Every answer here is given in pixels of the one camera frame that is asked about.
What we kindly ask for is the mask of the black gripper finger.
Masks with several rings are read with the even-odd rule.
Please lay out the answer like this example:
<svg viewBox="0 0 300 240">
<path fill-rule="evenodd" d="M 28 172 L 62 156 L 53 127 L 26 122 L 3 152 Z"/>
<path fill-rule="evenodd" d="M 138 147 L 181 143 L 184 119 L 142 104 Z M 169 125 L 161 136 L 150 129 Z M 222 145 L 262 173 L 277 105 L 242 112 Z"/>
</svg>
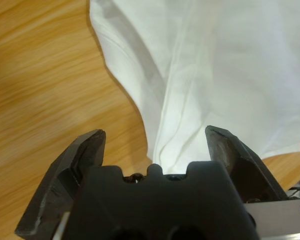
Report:
<svg viewBox="0 0 300 240">
<path fill-rule="evenodd" d="M 230 131 L 205 128 L 212 161 L 222 164 L 244 203 L 285 201 L 287 194 L 261 158 Z"/>
<path fill-rule="evenodd" d="M 101 166 L 106 133 L 96 129 L 77 137 L 48 168 L 14 233 L 21 238 L 53 237 L 70 211 L 86 170 Z"/>
</svg>

